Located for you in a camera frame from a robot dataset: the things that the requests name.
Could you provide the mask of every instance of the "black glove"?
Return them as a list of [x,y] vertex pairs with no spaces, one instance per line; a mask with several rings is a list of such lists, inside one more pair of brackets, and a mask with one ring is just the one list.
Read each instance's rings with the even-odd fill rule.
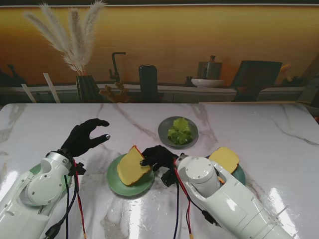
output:
[[109,125],[110,124],[105,120],[89,119],[72,129],[61,149],[66,149],[73,157],[78,157],[83,153],[86,153],[90,148],[94,148],[110,138],[109,134],[105,134],[90,139],[90,133],[95,130],[97,126]]
[[161,145],[145,149],[142,155],[145,159],[140,162],[140,165],[152,166],[153,171],[158,171],[160,167],[173,168],[174,160],[178,158],[176,154]]

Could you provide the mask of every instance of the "white bowl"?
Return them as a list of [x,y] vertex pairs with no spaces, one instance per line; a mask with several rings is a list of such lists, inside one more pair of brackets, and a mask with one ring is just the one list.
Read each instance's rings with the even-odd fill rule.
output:
[[215,88],[215,87],[221,86],[224,83],[223,80],[191,79],[191,81],[197,87],[208,87],[208,88]]

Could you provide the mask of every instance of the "dark vase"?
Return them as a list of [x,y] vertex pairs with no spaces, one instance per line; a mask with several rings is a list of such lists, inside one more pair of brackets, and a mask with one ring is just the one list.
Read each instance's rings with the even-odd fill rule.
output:
[[78,99],[81,103],[101,103],[103,97],[92,76],[76,76]]

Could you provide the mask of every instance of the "lettuce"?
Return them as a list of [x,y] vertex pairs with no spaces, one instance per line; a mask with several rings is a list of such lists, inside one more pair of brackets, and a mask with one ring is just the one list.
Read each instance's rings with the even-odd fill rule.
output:
[[190,143],[192,137],[188,121],[184,118],[174,120],[172,128],[168,130],[168,138],[177,145]]

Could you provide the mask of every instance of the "pampas grass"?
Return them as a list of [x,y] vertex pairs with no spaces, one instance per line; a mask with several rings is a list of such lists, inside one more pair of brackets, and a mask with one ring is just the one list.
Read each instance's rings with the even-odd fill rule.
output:
[[69,36],[52,9],[45,3],[41,4],[40,8],[49,26],[31,12],[26,12],[24,16],[35,25],[56,50],[63,52],[64,62],[72,70],[79,75],[86,75],[86,65],[92,55],[94,23],[104,6],[101,0],[92,4],[83,22],[80,20],[79,10],[71,8],[68,13]]

